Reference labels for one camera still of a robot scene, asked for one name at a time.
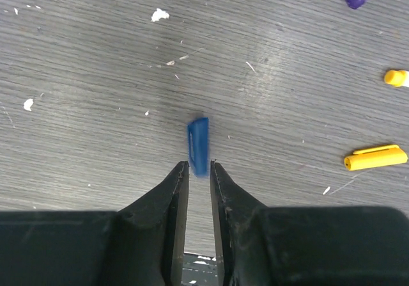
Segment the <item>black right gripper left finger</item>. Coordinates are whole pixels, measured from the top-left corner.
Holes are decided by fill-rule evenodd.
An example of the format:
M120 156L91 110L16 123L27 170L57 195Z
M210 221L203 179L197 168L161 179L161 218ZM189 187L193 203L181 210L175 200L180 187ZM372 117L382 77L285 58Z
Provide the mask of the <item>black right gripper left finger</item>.
M180 285L189 165L120 211L1 213L2 285Z

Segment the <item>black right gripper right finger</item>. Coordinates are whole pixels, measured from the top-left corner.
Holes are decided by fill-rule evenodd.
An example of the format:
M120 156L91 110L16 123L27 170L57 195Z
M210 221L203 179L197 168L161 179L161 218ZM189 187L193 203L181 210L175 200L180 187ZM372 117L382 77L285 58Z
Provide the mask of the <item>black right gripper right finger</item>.
M380 206L268 207L210 166L220 285L407 285L408 218Z

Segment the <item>blue pen cap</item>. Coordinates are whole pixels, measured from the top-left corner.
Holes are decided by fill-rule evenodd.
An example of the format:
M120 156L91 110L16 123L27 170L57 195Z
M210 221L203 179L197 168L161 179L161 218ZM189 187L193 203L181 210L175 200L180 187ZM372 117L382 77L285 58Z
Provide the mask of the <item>blue pen cap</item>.
M209 169L209 118L197 118L187 125L189 164L197 177L206 177Z

